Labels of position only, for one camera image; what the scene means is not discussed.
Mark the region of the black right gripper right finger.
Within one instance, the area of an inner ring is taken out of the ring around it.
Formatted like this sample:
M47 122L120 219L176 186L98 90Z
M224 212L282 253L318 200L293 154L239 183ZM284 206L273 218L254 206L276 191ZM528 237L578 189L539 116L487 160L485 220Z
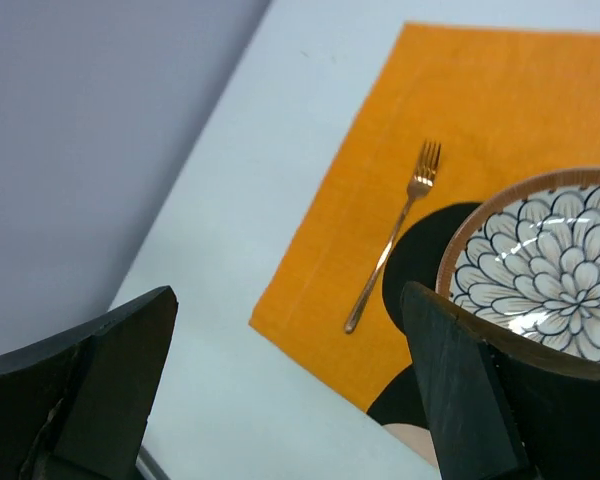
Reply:
M600 363L415 282L401 311L442 478L600 479Z

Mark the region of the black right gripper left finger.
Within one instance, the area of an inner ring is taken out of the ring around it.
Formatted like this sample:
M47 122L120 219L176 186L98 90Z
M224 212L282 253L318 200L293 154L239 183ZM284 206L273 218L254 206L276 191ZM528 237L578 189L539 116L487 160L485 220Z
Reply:
M0 355L0 479L130 479L178 310L153 289Z

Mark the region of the floral patterned ceramic plate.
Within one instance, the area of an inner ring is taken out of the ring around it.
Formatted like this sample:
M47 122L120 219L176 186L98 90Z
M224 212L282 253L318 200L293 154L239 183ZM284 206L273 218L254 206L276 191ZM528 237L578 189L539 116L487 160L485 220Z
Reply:
M435 291L554 350L600 363L600 168L528 178L473 211Z

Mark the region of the copper fork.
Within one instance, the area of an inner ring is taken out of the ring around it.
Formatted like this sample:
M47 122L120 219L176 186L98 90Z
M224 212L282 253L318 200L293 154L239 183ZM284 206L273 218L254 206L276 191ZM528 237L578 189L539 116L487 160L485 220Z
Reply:
M366 308L366 305L375 288L376 282L384 269L388 256L394 248L399 233L413 207L413 205L427 194L433 188L440 163L441 144L439 142L425 141L421 146L419 155L414 167L413 173L406 187L406 200L398 214L398 217L392 227L390 235L381 251L376 264L366 280L359 296L357 297L347 319L343 325L345 334L352 334Z

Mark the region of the yellow Mickey Mouse placemat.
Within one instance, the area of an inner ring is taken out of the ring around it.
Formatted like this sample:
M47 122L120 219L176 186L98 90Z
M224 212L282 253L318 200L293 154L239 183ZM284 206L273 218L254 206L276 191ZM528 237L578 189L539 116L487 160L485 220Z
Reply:
M347 335L425 141L442 146L433 188L413 205ZM404 331L404 286L436 293L444 251L473 211L572 168L600 168L600 34L409 24L251 326L441 476Z

